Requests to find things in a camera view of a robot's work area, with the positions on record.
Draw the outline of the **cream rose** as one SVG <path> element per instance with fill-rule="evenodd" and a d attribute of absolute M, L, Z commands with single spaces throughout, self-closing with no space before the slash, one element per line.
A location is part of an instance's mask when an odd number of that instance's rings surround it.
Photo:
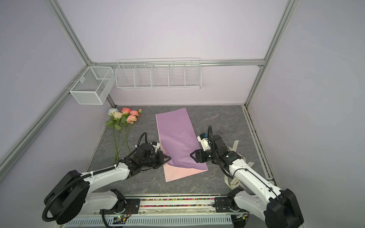
<path fill-rule="evenodd" d="M 106 122 L 106 126 L 111 129 L 112 140 L 114 144 L 113 148 L 115 152 L 114 164 L 117 164 L 119 158 L 120 133 L 122 130 L 121 126 L 122 113 L 114 112 L 113 115 L 109 117 L 110 119 Z"/>

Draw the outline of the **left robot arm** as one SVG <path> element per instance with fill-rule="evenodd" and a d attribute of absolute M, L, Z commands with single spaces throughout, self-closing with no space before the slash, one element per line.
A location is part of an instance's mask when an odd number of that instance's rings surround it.
<path fill-rule="evenodd" d="M 171 160 L 158 142 L 138 142 L 135 149 L 117 164 L 97 171 L 68 172 L 44 199 L 44 222 L 55 221 L 62 225 L 80 213 L 99 211 L 101 215 L 126 213 L 131 216 L 133 206 L 117 189 L 97 190 L 117 181 L 129 179 L 142 171 L 158 169 Z"/>

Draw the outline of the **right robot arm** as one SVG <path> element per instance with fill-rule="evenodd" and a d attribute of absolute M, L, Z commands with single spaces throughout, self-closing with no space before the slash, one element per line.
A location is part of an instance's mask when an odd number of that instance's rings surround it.
<path fill-rule="evenodd" d="M 268 228 L 299 228 L 304 224 L 295 194 L 270 183 L 254 171 L 235 151 L 225 145 L 219 135 L 214 135 L 212 127 L 197 137 L 201 149 L 190 157 L 197 163 L 212 162 L 220 167 L 226 177 L 237 178 L 253 194 L 242 187 L 236 187 L 227 197 L 235 211 L 245 210 L 263 220 Z"/>

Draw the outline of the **dark pink rose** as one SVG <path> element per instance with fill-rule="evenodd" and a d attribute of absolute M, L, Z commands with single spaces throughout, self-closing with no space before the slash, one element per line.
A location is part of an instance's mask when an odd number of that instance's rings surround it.
<path fill-rule="evenodd" d="M 126 146 L 127 151 L 130 153 L 131 151 L 130 151 L 128 141 L 127 141 L 127 135 L 128 135 L 128 131 L 129 131 L 129 123 L 127 122 L 127 119 L 130 116 L 131 109 L 123 108 L 121 112 L 122 112 L 121 124 L 124 127 L 123 145 Z"/>

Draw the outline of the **pink purple wrapping paper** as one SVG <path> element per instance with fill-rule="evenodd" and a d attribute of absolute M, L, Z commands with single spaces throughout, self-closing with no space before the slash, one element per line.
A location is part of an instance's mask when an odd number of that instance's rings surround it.
<path fill-rule="evenodd" d="M 190 154 L 200 149 L 186 108 L 156 114 L 161 150 L 171 160 L 163 165 L 166 182 L 208 171 L 206 163 L 197 163 Z"/>

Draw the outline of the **pink spray rose stem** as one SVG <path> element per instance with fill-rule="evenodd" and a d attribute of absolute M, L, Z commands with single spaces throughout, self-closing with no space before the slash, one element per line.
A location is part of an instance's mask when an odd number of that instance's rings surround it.
<path fill-rule="evenodd" d="M 142 110 L 141 109 L 139 109 L 139 110 L 131 110 L 130 116 L 127 119 L 127 122 L 129 123 L 129 130 L 139 120 L 139 116 L 140 116 L 141 113 L 142 113 Z M 123 145 L 123 140 L 122 140 L 121 144 L 119 145 L 119 155 L 120 155 L 120 153 L 121 153 L 121 151 L 123 149 L 123 146 L 125 146 L 125 145 Z"/>

